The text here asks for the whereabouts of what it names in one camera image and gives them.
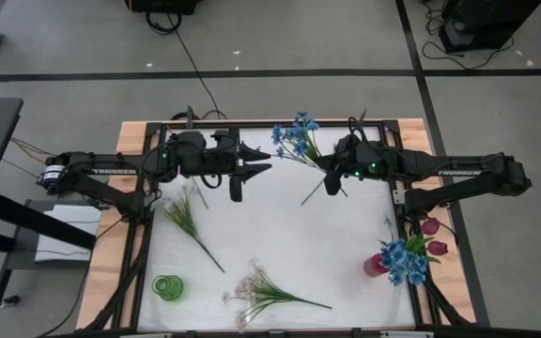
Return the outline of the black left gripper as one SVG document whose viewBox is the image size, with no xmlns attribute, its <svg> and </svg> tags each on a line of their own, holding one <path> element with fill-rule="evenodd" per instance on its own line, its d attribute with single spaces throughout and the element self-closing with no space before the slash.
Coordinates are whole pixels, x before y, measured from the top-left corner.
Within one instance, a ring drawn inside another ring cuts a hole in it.
<svg viewBox="0 0 541 338">
<path fill-rule="evenodd" d="M 216 147 L 207 147 L 206 139 L 199 131 L 173 133 L 164 144 L 164 181 L 170 182 L 177 176 L 229 175 L 236 169 L 236 177 L 245 183 L 271 169 L 268 163 L 238 165 L 238 157 L 244 162 L 251 162 L 267 160 L 271 155 L 245 143 L 239 145 L 237 130 L 218 130 L 211 138 Z"/>
</svg>

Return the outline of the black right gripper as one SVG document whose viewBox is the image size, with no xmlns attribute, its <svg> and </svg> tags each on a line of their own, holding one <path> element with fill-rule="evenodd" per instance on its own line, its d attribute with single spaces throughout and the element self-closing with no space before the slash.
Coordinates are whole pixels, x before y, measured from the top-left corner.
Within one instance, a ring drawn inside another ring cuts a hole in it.
<svg viewBox="0 0 541 338">
<path fill-rule="evenodd" d="M 315 164 L 330 180 L 343 176 L 359 179 L 385 179 L 391 174 L 391 148 L 381 141 L 365 141 L 349 134 L 334 146 L 334 152 L 315 159 Z"/>
</svg>

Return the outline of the dark red artificial tulip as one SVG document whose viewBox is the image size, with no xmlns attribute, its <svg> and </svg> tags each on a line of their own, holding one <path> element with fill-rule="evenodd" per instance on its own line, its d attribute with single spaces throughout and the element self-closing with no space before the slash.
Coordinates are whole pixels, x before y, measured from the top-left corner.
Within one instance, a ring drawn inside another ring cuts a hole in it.
<svg viewBox="0 0 541 338">
<path fill-rule="evenodd" d="M 307 195 L 306 197 L 301 201 L 301 207 L 303 207 L 309 200 L 310 198 L 322 187 L 324 186 L 324 178 L 322 178 L 318 184 L 315 186 L 315 188 L 313 190 L 311 190 Z"/>
</svg>

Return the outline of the blue artificial flower bunch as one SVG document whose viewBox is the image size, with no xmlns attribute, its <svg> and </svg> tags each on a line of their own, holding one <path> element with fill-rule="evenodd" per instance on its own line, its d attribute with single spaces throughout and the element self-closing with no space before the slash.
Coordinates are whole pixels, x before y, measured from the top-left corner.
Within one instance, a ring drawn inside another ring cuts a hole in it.
<svg viewBox="0 0 541 338">
<path fill-rule="evenodd" d="M 325 174 L 326 170 L 316 163 L 322 157 L 315 136 L 318 129 L 318 123 L 307 112 L 297 112 L 289 126 L 272 128 L 270 138 L 275 146 L 272 156 L 304 164 Z"/>
<path fill-rule="evenodd" d="M 425 238 L 420 235 L 380 242 L 379 263 L 387 269 L 392 285 L 420 285 L 426 281 L 428 260 L 425 244 Z"/>
</svg>

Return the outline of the green leafy sprig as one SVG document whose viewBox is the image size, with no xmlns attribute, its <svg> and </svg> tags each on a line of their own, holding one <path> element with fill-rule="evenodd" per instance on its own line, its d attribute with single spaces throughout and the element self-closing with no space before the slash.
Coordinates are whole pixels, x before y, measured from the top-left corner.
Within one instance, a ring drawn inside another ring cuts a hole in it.
<svg viewBox="0 0 541 338">
<path fill-rule="evenodd" d="M 193 188 L 184 187 L 176 194 L 167 198 L 162 204 L 164 216 L 176 225 L 185 235 L 190 237 L 212 260 L 214 265 L 225 273 L 223 267 L 212 255 L 203 239 L 201 238 L 192 213 Z"/>
</svg>

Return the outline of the red glass vase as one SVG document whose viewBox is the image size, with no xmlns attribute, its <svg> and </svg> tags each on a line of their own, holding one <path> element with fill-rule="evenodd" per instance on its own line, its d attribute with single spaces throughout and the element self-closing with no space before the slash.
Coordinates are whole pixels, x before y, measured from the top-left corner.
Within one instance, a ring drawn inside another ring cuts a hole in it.
<svg viewBox="0 0 541 338">
<path fill-rule="evenodd" d="M 363 263 L 363 270 L 369 277 L 378 277 L 389 271 L 382 265 L 380 253 L 376 253 L 372 257 L 366 259 Z"/>
</svg>

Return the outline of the white artificial flower bunch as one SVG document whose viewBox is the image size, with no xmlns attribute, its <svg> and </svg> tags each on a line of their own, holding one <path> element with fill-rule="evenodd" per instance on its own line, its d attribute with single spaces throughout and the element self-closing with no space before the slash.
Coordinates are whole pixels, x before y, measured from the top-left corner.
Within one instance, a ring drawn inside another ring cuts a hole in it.
<svg viewBox="0 0 541 338">
<path fill-rule="evenodd" d="M 248 303 L 248 306 L 244 310 L 239 310 L 236 315 L 235 324 L 239 333 L 244 333 L 249 324 L 272 305 L 298 302 L 332 309 L 329 305 L 306 300 L 286 292 L 270 278 L 255 258 L 249 261 L 249 266 L 253 271 L 243 277 L 232 292 L 225 291 L 222 294 L 223 303 L 231 300 L 242 300 Z"/>
</svg>

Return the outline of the green glass vase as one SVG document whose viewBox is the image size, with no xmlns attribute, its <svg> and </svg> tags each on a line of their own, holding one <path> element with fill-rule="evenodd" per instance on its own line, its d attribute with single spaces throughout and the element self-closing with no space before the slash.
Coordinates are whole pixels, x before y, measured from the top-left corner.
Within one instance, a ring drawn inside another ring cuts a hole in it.
<svg viewBox="0 0 541 338">
<path fill-rule="evenodd" d="M 152 281 L 152 290 L 166 301 L 178 300 L 184 291 L 184 283 L 177 275 L 159 275 Z"/>
</svg>

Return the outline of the white table mat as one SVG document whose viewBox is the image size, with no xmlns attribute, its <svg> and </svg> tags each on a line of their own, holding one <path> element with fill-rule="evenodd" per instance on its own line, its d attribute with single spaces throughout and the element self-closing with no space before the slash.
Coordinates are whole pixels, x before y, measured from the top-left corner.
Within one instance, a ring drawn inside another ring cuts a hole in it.
<svg viewBox="0 0 541 338">
<path fill-rule="evenodd" d="M 141 331 L 234 330 L 242 300 L 222 302 L 253 269 L 253 258 L 286 292 L 331 310 L 290 302 L 272 305 L 249 324 L 252 330 L 325 330 L 405 327 L 414 324 L 410 293 L 386 276 L 369 277 L 366 259 L 381 241 L 396 234 L 392 193 L 387 183 L 342 182 L 329 196 L 317 169 L 270 159 L 271 169 L 249 179 L 235 203 L 226 180 L 216 189 L 179 177 L 161 187 L 162 200 L 193 188 L 192 213 L 204 243 L 225 270 L 157 209 L 149 243 L 146 279 L 177 275 L 185 284 L 178 300 L 161 299 L 146 284 L 140 304 Z"/>
</svg>

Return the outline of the black equipment box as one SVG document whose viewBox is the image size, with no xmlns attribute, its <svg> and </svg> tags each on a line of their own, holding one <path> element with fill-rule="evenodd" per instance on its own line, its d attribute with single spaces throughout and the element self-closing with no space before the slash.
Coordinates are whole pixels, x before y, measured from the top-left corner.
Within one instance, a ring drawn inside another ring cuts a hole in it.
<svg viewBox="0 0 541 338">
<path fill-rule="evenodd" d="M 129 11 L 192 15 L 202 0 L 123 0 Z"/>
</svg>

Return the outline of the white flat box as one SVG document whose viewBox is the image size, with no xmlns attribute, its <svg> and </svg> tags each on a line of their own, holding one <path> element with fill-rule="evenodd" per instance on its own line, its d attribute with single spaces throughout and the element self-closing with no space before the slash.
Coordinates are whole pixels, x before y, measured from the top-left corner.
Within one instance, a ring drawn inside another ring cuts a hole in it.
<svg viewBox="0 0 541 338">
<path fill-rule="evenodd" d="M 39 234 L 34 262 L 36 264 L 54 261 L 88 262 L 92 250 L 77 245 L 77 239 L 84 239 L 83 233 L 92 238 L 97 235 L 101 211 L 85 205 L 54 205 L 44 211 L 46 216 L 65 224 L 55 225 L 53 237 Z"/>
</svg>

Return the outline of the large black equipment cabinet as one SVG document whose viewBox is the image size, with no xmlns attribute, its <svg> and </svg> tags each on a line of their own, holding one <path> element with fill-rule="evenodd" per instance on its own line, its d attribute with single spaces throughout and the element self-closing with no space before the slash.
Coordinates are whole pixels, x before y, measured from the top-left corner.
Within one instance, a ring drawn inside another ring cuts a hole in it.
<svg viewBox="0 0 541 338">
<path fill-rule="evenodd" d="M 439 38 L 447 53 L 498 50 L 541 0 L 447 0 Z"/>
</svg>

